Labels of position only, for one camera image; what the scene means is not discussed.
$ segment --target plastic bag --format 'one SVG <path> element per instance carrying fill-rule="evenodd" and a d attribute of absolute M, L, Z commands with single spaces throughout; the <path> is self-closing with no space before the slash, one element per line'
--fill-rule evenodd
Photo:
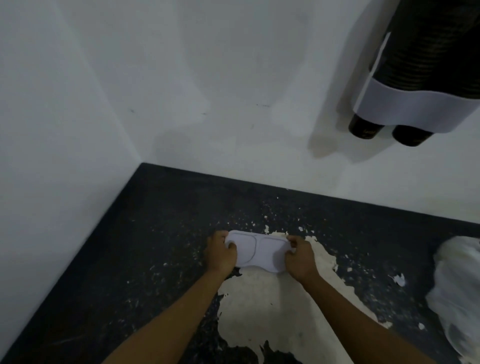
<path fill-rule="evenodd" d="M 435 287 L 427 303 L 440 317 L 448 341 L 472 363 L 480 363 L 480 241 L 456 236 L 435 254 Z"/>

